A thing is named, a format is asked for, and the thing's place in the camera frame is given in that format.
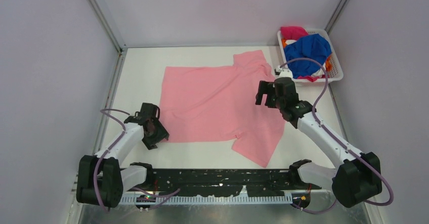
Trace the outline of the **pink t shirt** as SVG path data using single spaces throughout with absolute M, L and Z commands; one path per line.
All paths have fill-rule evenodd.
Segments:
M 272 82 L 261 50 L 236 54 L 231 66 L 166 67 L 160 122 L 172 143 L 232 140 L 232 149 L 266 167 L 285 128 L 279 110 L 255 103 L 261 81 Z

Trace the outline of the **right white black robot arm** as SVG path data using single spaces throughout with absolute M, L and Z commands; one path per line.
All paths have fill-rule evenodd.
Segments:
M 283 119 L 309 137 L 333 164 L 320 166 L 304 159 L 289 169 L 289 183 L 296 189 L 315 184 L 331 191 L 336 200 L 350 208 L 382 192 L 379 158 L 372 152 L 363 153 L 334 132 L 317 113 L 316 107 L 299 99 L 295 83 L 289 77 L 273 82 L 260 81 L 255 96 L 256 105 L 279 110 Z

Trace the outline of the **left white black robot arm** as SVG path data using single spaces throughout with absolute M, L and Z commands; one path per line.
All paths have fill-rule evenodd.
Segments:
M 120 132 L 103 149 L 93 155 L 84 155 L 78 165 L 76 200 L 82 204 L 98 205 L 104 210 L 120 203 L 123 194 L 135 187 L 148 191 L 154 187 L 155 173 L 151 164 L 134 162 L 122 168 L 121 164 L 136 144 L 148 150 L 168 140 L 169 133 L 160 122 L 160 108 L 142 103 L 134 114 L 122 111 L 125 120 L 111 115 L 112 108 L 100 112 L 120 125 Z

